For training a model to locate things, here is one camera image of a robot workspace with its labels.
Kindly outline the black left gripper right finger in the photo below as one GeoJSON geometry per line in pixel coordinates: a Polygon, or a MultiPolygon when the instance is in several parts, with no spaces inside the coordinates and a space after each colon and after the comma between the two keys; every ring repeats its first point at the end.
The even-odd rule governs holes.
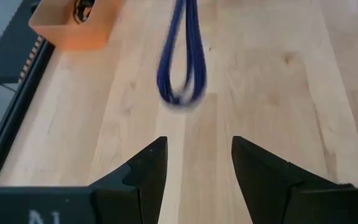
{"type": "Polygon", "coordinates": [[[358,223],[358,187],[337,184],[241,136],[232,161],[253,223],[358,223]]]}

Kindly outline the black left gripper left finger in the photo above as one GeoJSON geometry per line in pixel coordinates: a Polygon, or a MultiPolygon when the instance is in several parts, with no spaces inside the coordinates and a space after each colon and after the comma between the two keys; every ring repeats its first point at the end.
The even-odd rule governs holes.
{"type": "Polygon", "coordinates": [[[161,136],[88,186],[0,187],[0,223],[157,223],[167,157],[161,136]]]}

